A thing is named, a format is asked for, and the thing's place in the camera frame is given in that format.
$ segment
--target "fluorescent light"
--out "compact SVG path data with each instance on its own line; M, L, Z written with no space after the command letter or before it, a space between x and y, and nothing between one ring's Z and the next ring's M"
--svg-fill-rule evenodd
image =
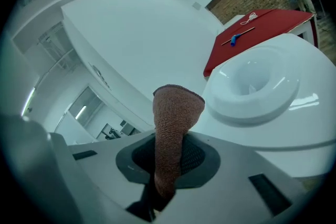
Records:
M316 93L313 93L311 96L295 99L290 106L307 104L310 102L314 102L318 99L319 99L318 95Z
M21 111L21 116L23 116L23 114L26 112L26 109L27 109L27 107L28 107L28 105L29 105L29 103L30 103L30 100L32 99L32 97L33 97L33 94L34 94L34 92L35 92L35 87L34 88L32 88L32 90L30 91L30 93L29 93L29 96L28 96L28 98L27 98L27 101L26 101L26 103L25 103L25 106L23 107L23 109L22 109L22 111Z
M273 90L280 85L285 80L285 77L283 77L274 87Z
M297 105L297 106L290 107L289 110L295 110L295 109L300 109L300 108L307 108L309 106L319 105L319 104L320 104L320 102L315 102L315 103L310 103L310 104L303 104L303 105Z
M86 105L82 107L82 109L78 112L77 116L75 117L75 119L78 119L78 117L81 115L81 113L83 113L84 109L86 108Z

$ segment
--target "brown knitted sock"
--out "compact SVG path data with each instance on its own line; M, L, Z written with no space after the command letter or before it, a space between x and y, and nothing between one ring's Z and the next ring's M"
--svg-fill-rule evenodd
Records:
M181 174L183 135L196 124L204 105L202 97L182 86L168 84L154 92L154 182L157 192L168 201L174 196L174 183Z

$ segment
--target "red board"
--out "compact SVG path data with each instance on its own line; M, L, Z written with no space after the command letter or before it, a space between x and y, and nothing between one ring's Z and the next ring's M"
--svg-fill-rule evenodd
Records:
M240 23L248 21L249 15L253 12L258 17L245 25L241 25ZM291 31L293 28L311 19L312 16L312 13L297 10L260 9L251 11L217 36L203 75L205 77L210 76L212 70L226 60L267 39ZM241 34L252 27L255 27L255 29L241 35L236 40L234 47L231 47L230 42L222 45L234 35Z

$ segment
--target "black slot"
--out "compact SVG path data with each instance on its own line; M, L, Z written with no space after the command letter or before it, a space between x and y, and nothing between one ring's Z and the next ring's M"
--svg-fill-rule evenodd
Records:
M83 152L73 154L73 157L77 161L79 159L84 159L84 158L87 158L87 157L91 157L91 156L94 156L96 154L97 154L97 152L95 152L95 151L83 151Z
M256 188L265 204L274 216L285 211L291 206L291 202L273 185L264 175L259 174L248 178Z

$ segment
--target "white round object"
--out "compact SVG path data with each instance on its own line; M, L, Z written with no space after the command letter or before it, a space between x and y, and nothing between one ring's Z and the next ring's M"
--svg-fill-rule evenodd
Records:
M228 123L275 118L294 100L300 71L279 47L255 47L225 62L209 85L210 112Z
M323 174L336 150L335 92L334 64L282 34L213 70L192 131L251 147L294 177Z

